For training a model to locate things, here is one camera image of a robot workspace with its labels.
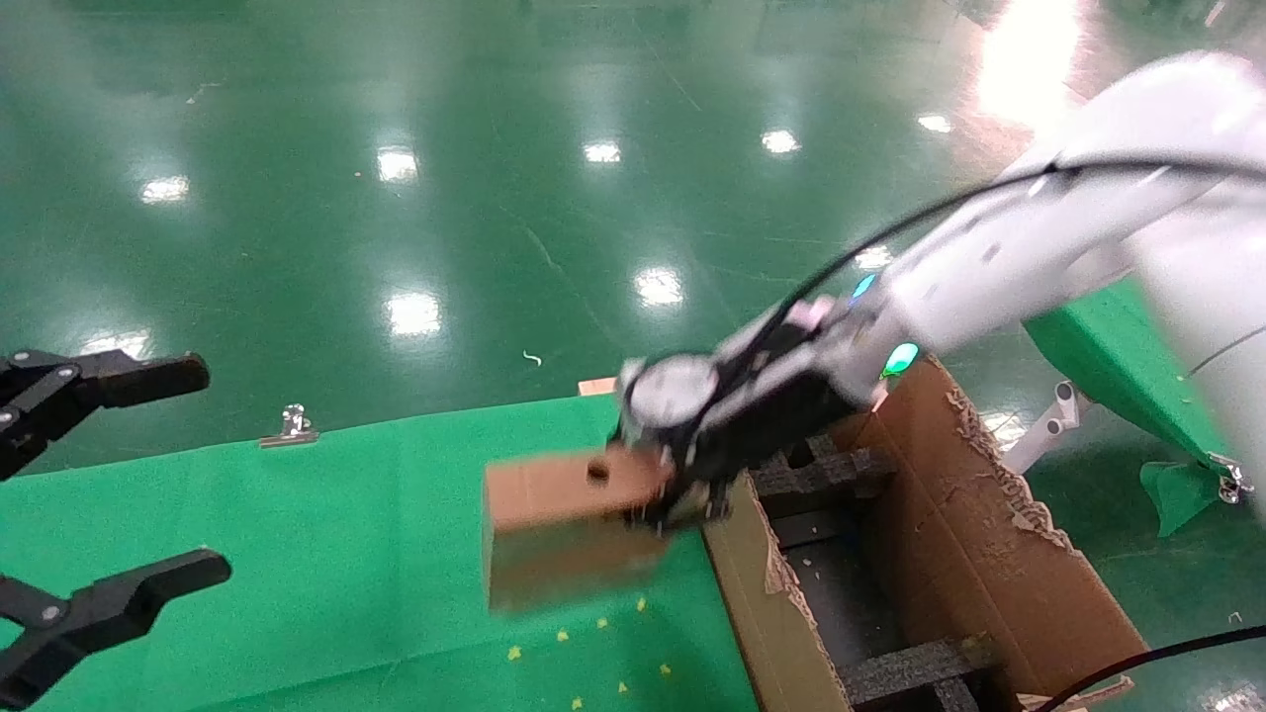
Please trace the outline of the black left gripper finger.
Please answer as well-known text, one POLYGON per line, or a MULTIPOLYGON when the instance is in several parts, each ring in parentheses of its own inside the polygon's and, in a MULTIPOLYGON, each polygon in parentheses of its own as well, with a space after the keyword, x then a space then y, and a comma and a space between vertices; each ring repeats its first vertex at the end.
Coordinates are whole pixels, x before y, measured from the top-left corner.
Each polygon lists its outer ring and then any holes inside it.
POLYGON ((122 350, 8 355, 1 362, 1 479, 16 478, 95 410, 171 400, 209 384, 208 362, 192 352, 153 360, 122 350))
POLYGON ((3 576, 3 618, 20 628, 1 654, 3 709, 27 711, 85 659, 148 635, 170 602, 222 585, 230 574, 227 556, 195 549, 99 578, 68 598, 3 576))

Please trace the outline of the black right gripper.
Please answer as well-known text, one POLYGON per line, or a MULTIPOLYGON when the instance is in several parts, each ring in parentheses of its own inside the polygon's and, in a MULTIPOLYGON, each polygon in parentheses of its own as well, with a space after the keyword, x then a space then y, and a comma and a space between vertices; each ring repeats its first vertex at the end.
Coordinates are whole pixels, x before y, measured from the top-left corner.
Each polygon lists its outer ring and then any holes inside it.
POLYGON ((660 492, 637 505, 637 526, 680 531, 724 521, 741 469, 863 410, 863 402, 842 397, 800 357, 790 370, 774 370, 774 385, 741 383, 723 391, 727 374, 723 359, 699 351, 622 365, 609 447, 646 454, 668 473, 660 492))

